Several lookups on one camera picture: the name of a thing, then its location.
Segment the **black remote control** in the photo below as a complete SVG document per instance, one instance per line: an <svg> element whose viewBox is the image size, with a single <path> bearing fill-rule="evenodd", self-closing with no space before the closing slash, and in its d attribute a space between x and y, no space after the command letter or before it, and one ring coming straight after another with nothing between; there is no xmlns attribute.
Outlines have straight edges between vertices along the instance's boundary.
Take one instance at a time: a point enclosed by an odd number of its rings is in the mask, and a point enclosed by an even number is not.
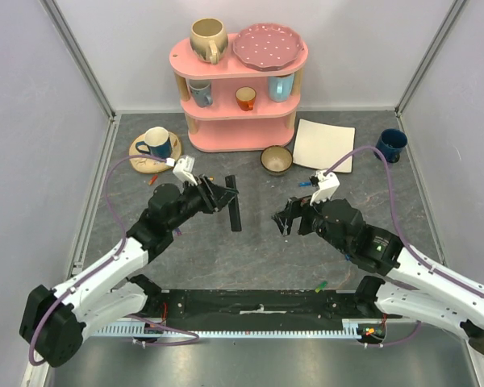
<svg viewBox="0 0 484 387"><path fill-rule="evenodd" d="M236 177L234 175L228 175L225 177L226 186L230 189L237 189ZM240 217L240 205L238 196L236 195L228 204L229 218L232 232L241 232L241 217Z"/></svg>

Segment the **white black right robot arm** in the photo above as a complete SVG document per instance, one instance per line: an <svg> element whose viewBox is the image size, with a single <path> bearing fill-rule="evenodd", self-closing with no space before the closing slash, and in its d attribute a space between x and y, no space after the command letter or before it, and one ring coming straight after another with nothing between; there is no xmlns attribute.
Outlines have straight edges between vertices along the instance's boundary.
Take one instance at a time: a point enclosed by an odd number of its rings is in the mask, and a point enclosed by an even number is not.
<svg viewBox="0 0 484 387"><path fill-rule="evenodd" d="M428 323L465 339L484 355L484 284L425 256L385 229L369 225L345 199L311 204L290 198L272 217L283 235L315 233L368 273L353 297L362 317L378 311Z"/></svg>

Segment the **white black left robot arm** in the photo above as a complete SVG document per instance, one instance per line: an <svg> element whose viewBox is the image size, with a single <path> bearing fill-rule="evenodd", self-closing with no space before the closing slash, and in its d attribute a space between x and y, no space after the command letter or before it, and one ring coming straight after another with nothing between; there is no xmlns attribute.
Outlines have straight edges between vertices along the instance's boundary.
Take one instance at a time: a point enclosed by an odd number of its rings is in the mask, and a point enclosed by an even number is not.
<svg viewBox="0 0 484 387"><path fill-rule="evenodd" d="M236 203L236 179L225 185L207 176L156 187L147 207L123 238L86 270L52 289L38 285L27 296L19 334L29 344L33 366L56 368L71 359L92 333L108 323L140 313L152 317L161 308L159 287L136 276L119 290L122 279L155 260L172 242L173 233L198 213L214 214Z"/></svg>

